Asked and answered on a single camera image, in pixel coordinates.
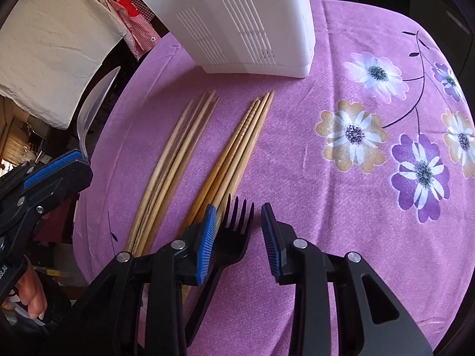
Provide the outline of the left human hand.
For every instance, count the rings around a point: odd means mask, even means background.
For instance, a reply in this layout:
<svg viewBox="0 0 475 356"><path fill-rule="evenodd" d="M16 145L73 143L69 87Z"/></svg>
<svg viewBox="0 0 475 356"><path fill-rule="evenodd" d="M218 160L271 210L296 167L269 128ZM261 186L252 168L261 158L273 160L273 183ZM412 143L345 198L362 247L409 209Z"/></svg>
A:
<svg viewBox="0 0 475 356"><path fill-rule="evenodd" d="M32 267L31 262L27 261L26 272L18 280L18 298L23 305L26 305L30 319L43 320L46 313L48 302L45 297L43 286L40 279Z"/></svg>

